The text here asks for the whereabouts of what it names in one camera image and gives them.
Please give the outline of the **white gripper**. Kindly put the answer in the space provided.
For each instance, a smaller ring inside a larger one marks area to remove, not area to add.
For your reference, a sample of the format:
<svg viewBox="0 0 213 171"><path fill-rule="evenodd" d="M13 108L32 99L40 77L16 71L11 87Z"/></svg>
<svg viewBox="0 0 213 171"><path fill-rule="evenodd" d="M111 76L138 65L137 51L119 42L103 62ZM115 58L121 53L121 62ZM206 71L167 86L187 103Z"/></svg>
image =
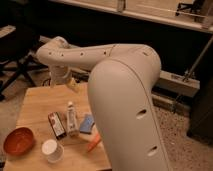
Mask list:
<svg viewBox="0 0 213 171"><path fill-rule="evenodd" d="M74 78L71 78L71 70L68 67L65 66L50 66L50 76L51 81L50 85L61 85L66 84L66 86L71 89L72 91L78 93L79 92L79 86L78 83Z"/></svg>

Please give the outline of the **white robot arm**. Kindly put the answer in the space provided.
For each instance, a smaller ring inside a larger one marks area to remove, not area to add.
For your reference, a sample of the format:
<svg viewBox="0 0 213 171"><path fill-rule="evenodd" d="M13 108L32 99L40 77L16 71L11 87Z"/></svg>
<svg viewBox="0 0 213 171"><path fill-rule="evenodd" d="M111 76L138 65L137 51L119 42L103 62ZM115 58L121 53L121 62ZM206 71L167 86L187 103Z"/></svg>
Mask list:
<svg viewBox="0 0 213 171"><path fill-rule="evenodd" d="M151 97L161 71L152 47L72 48L64 38L55 37L36 56L49 67L54 84L67 83L73 68L90 73L90 109L112 171L172 171Z"/></svg>

